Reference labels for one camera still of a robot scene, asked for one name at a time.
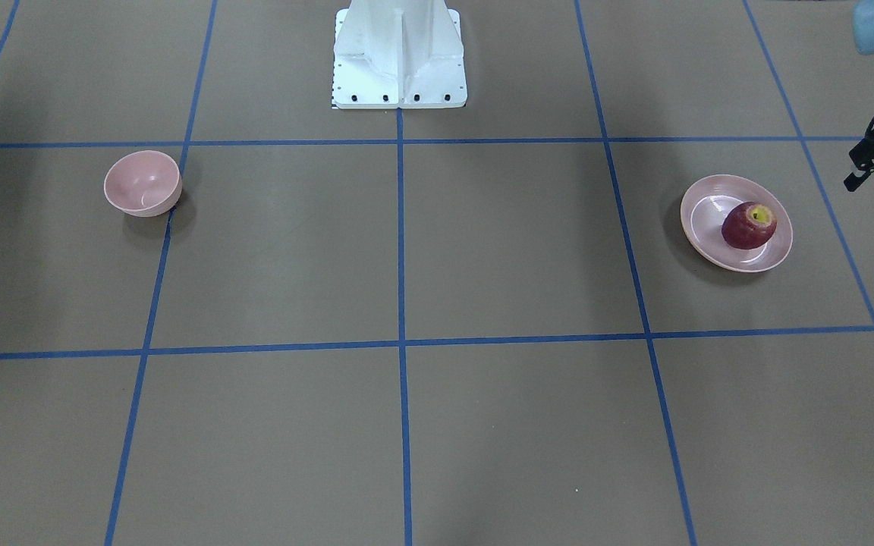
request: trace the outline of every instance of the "plate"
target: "plate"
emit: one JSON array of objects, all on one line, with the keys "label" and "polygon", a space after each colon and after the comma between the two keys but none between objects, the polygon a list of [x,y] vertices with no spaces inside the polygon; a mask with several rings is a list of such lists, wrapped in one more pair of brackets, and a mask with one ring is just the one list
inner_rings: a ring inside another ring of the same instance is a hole
[{"label": "plate", "polygon": [[[728,214],[745,201],[767,205],[778,218],[771,240],[749,251],[733,248],[721,235]],[[712,175],[697,180],[683,196],[680,221],[690,244],[703,258],[741,273],[760,273],[777,267],[788,257],[794,242],[788,211],[770,191],[745,177]]]}]

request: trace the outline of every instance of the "white mounting plate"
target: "white mounting plate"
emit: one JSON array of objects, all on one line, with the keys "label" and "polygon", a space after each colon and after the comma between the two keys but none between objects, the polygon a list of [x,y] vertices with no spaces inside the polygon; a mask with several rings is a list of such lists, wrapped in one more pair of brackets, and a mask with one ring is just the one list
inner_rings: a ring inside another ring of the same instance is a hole
[{"label": "white mounting plate", "polygon": [[[343,27],[349,9],[336,14],[336,32]],[[448,9],[457,37],[461,37],[461,14]],[[336,55],[332,71],[332,107],[342,110],[381,108],[460,108],[467,102],[467,80],[462,58],[431,58],[409,77],[405,96],[399,96],[396,77],[385,75],[365,59]]]}]

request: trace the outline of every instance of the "bowl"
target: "bowl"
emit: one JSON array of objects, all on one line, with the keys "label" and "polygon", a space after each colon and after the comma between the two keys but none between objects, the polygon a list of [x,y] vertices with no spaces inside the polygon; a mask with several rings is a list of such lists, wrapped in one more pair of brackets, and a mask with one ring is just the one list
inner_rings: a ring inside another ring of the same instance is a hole
[{"label": "bowl", "polygon": [[[771,239],[748,251],[728,245],[721,235],[728,214],[745,201],[767,205],[778,218]],[[777,267],[788,257],[794,242],[791,219],[781,202],[760,184],[734,175],[712,175],[693,183],[680,204],[680,222],[690,245],[703,258],[741,273],[760,273]]]},{"label": "bowl", "polygon": [[171,210],[181,198],[181,170],[170,155],[154,149],[133,152],[110,167],[103,193],[129,215],[152,217]]}]

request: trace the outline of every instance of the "toy apple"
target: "toy apple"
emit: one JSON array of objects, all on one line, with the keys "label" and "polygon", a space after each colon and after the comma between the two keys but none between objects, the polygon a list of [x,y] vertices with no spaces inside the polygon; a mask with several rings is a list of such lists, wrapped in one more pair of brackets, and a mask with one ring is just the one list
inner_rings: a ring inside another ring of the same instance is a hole
[{"label": "toy apple", "polygon": [[746,201],[734,207],[724,220],[721,235],[735,249],[756,249],[768,242],[778,227],[778,218],[769,207]]}]

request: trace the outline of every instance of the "red apple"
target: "red apple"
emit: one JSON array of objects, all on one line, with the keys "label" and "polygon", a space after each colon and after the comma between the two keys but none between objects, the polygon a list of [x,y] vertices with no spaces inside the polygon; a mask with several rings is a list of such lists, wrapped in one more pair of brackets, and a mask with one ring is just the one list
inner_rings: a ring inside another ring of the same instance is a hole
[{"label": "red apple", "polygon": [[778,218],[769,207],[746,201],[734,207],[724,220],[721,235],[735,249],[756,249],[771,239]]}]

